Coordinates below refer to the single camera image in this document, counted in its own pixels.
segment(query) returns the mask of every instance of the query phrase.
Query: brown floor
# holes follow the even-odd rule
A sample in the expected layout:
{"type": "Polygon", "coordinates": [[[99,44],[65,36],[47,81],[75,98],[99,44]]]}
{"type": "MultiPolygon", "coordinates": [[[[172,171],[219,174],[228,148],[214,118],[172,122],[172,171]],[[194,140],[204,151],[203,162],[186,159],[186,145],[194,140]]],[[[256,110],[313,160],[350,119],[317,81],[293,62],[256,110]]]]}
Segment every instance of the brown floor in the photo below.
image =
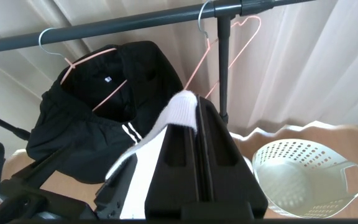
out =
{"type": "MultiPolygon", "coordinates": [[[[336,126],[335,128],[305,128],[302,131],[291,131],[282,129],[274,136],[266,136],[260,133],[254,133],[248,140],[235,140],[241,153],[252,159],[252,155],[263,145],[278,139],[298,138],[324,144],[336,152],[340,153],[346,159],[358,164],[358,126],[336,126]]],[[[4,165],[2,179],[8,179],[10,176],[30,164],[32,159],[28,158],[24,151],[17,151],[4,165]]],[[[350,170],[349,188],[357,190],[358,188],[358,170],[350,170]]],[[[43,184],[42,188],[58,194],[83,200],[92,208],[94,195],[101,184],[86,185],[77,182],[71,177],[67,177],[59,172],[55,172],[51,178],[43,184]]],[[[282,218],[283,216],[267,211],[265,218],[282,218]]],[[[343,211],[334,216],[334,218],[358,218],[358,197],[343,211]]]]}

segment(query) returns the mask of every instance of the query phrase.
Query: hanger hook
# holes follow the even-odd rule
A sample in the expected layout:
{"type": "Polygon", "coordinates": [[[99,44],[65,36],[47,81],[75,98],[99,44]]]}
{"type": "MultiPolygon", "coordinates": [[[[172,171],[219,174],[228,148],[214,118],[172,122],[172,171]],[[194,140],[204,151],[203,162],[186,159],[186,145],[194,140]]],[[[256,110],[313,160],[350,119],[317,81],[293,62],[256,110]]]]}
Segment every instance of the hanger hook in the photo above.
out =
{"type": "Polygon", "coordinates": [[[44,31],[42,31],[42,32],[40,33],[40,36],[38,37],[38,46],[40,46],[40,48],[41,48],[42,50],[44,50],[44,52],[46,52],[46,53],[48,53],[48,54],[60,55],[60,56],[62,56],[62,57],[65,59],[65,57],[64,57],[62,54],[49,52],[49,51],[45,50],[45,49],[42,47],[41,38],[42,38],[42,36],[43,36],[48,30],[51,30],[51,29],[56,29],[56,28],[48,28],[48,29],[45,29],[44,31]]]}
{"type": "Polygon", "coordinates": [[[203,10],[204,10],[205,6],[206,6],[208,3],[212,2],[212,1],[213,1],[213,0],[208,0],[208,1],[206,1],[206,2],[203,4],[203,6],[201,7],[200,13],[198,14],[198,29],[200,30],[200,32],[202,32],[202,33],[205,34],[205,36],[206,36],[207,39],[208,39],[208,33],[207,33],[205,30],[201,30],[201,22],[200,22],[200,20],[201,20],[201,14],[203,13],[203,10]]]}

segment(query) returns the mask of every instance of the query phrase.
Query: laundry basket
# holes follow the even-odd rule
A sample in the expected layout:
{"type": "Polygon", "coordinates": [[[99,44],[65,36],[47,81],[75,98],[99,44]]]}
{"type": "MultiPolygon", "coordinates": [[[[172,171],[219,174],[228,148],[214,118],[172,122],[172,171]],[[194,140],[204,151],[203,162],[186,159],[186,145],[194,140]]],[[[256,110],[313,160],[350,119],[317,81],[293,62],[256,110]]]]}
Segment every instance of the laundry basket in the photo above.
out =
{"type": "Polygon", "coordinates": [[[271,142],[254,154],[252,166],[269,208],[281,215],[328,218],[358,196],[347,192],[344,172],[358,165],[317,142],[271,142]]]}

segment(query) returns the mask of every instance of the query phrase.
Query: white curtain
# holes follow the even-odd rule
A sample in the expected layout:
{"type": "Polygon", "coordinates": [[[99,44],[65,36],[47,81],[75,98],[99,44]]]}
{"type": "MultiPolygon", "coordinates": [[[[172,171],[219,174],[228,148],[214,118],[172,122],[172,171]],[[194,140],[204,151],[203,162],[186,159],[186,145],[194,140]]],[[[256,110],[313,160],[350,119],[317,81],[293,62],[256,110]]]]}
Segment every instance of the white curtain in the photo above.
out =
{"type": "MultiPolygon", "coordinates": [[[[0,0],[0,38],[40,32],[202,3],[201,0],[0,0]]],[[[262,27],[229,71],[229,129],[246,135],[255,127],[275,131],[283,124],[358,124],[358,1],[317,0],[276,7],[259,15],[262,27]]],[[[243,17],[233,20],[242,21],[243,17]]],[[[258,26],[250,19],[233,28],[230,60],[258,26]]],[[[216,38],[216,20],[203,27],[216,38]]],[[[106,44],[154,41],[183,83],[206,49],[196,21],[46,45],[75,60],[106,44]]],[[[67,64],[39,47],[0,52],[0,118],[31,130],[41,95],[67,64]]],[[[190,89],[204,96],[218,80],[214,45],[190,89]]],[[[210,100],[219,108],[219,89],[210,100]]],[[[25,147],[0,128],[7,155],[25,147]]]]}

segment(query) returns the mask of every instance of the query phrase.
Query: black garment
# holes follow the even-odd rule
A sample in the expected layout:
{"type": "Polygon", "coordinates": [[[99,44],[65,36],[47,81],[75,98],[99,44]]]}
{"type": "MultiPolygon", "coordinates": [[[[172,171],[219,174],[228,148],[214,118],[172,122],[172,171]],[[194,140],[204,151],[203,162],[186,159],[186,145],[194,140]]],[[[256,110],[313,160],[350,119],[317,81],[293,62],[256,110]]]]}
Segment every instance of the black garment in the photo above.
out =
{"type": "Polygon", "coordinates": [[[153,42],[108,45],[83,58],[113,47],[117,50],[77,65],[61,86],[68,68],[62,71],[42,95],[41,114],[27,145],[28,155],[37,160],[77,142],[75,152],[58,170],[89,184],[104,182],[114,161],[134,144],[122,125],[128,128],[131,122],[144,137],[169,99],[183,89],[153,42]],[[127,83],[92,112],[124,80],[127,83]]]}

